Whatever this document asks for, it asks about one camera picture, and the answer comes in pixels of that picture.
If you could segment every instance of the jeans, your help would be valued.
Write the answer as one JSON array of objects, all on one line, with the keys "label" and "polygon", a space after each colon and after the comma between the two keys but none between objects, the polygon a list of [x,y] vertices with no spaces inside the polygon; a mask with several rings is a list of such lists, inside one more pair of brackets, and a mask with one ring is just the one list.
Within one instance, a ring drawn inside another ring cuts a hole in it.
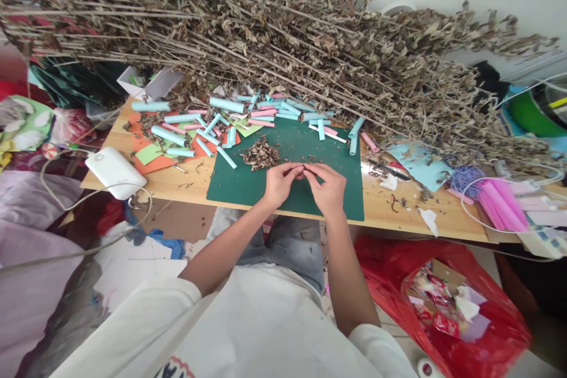
[{"label": "jeans", "polygon": [[[245,212],[218,207],[205,244],[228,229]],[[261,262],[274,263],[294,271],[322,294],[325,283],[319,222],[278,216],[266,242],[262,228],[257,229],[236,264],[244,266]]]}]

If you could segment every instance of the black pen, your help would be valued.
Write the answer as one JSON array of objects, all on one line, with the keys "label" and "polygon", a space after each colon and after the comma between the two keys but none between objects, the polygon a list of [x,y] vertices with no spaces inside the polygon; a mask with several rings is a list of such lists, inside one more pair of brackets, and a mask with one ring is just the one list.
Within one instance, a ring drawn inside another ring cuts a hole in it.
[{"label": "black pen", "polygon": [[388,171],[391,172],[394,176],[396,176],[396,177],[398,177],[398,178],[400,178],[400,179],[402,179],[402,180],[405,180],[405,181],[410,180],[410,178],[409,178],[408,176],[406,176],[406,175],[403,174],[403,173],[400,173],[399,171],[393,170],[393,169],[391,169],[390,167],[387,167],[387,166],[385,166],[385,165],[382,165],[381,163],[379,163],[378,161],[375,161],[375,160],[373,160],[373,159],[370,159],[370,158],[369,158],[368,160],[369,160],[372,164],[377,165],[378,167],[383,168],[384,170],[388,170]]}]

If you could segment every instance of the white sleeve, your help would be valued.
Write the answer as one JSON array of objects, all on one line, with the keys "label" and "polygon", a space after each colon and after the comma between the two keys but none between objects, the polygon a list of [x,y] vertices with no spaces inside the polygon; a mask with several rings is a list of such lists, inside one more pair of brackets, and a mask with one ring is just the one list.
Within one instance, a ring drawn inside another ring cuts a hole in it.
[{"label": "white sleeve", "polygon": [[348,340],[361,351],[384,378],[417,377],[400,345],[382,328],[370,324],[359,325],[350,334]]},{"label": "white sleeve", "polygon": [[180,332],[180,322],[200,299],[201,292],[184,279],[143,283],[51,378],[115,377],[128,370],[146,370]]}]

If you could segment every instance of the pink paper stack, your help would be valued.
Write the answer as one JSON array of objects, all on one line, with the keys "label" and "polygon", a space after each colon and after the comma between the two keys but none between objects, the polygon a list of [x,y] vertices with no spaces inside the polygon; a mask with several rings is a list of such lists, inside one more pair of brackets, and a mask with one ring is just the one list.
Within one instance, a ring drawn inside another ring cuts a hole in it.
[{"label": "pink paper stack", "polygon": [[485,180],[478,201],[488,214],[494,227],[502,231],[527,232],[530,230],[526,215],[508,182]]}]

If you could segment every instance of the white shirt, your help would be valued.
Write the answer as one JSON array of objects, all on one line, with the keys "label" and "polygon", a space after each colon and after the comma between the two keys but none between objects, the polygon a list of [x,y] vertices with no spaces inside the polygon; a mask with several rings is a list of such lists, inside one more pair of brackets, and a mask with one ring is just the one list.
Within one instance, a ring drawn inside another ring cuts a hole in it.
[{"label": "white shirt", "polygon": [[179,278],[140,286],[53,373],[85,377],[416,377],[394,338],[360,325],[347,339],[297,274],[237,266],[201,297]]}]

